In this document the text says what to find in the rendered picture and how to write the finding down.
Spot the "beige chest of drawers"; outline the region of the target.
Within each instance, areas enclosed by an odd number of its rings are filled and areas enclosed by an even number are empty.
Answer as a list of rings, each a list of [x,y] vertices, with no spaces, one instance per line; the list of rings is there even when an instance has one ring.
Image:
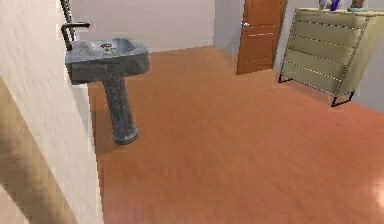
[[[329,94],[333,107],[348,103],[382,35],[384,11],[297,8],[278,81]]]

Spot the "grey stone pedestal sink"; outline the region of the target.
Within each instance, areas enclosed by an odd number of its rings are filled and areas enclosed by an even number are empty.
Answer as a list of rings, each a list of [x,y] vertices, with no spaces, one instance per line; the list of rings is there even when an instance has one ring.
[[[105,54],[102,43],[116,49]],[[141,42],[130,38],[80,40],[65,53],[65,66],[72,85],[101,82],[104,88],[112,125],[112,138],[118,145],[134,142],[139,135],[134,124],[125,85],[125,78],[150,70],[149,53]]]

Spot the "brass sink tap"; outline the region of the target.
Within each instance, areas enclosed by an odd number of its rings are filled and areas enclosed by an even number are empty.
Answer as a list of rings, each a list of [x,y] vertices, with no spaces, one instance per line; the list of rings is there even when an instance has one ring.
[[[104,49],[105,54],[113,54],[116,52],[116,49],[111,43],[102,43],[100,47]]]

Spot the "brown wooden room door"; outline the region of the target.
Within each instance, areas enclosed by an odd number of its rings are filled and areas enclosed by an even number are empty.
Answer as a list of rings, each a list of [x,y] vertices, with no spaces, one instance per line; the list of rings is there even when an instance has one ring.
[[[286,0],[244,0],[236,74],[271,69]]]

